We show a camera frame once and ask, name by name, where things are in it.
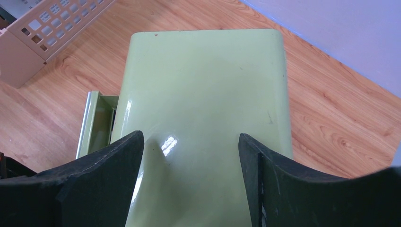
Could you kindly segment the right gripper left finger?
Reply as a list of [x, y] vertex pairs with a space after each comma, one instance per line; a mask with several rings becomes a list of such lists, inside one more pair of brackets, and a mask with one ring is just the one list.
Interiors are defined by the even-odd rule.
[[143, 150], [143, 133], [134, 131], [40, 173], [1, 154], [1, 226], [125, 226]]

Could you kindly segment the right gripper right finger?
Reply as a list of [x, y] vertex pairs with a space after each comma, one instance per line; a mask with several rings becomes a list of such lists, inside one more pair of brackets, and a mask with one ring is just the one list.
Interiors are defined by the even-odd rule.
[[248, 134], [238, 151], [254, 227], [398, 227], [401, 169], [347, 179], [307, 167]]

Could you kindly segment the green metal drawer cabinet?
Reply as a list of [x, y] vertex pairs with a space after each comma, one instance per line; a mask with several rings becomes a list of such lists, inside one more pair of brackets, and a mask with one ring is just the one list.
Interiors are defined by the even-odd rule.
[[240, 134], [293, 157], [282, 34], [133, 34], [119, 95], [88, 93], [77, 157], [136, 130], [145, 147], [126, 226], [251, 226]]

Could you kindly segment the beige plastic file organizer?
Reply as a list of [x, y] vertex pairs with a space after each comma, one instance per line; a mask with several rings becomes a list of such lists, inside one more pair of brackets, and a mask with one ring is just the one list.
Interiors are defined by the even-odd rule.
[[112, 4], [113, 0], [2, 0], [0, 80], [23, 86]]

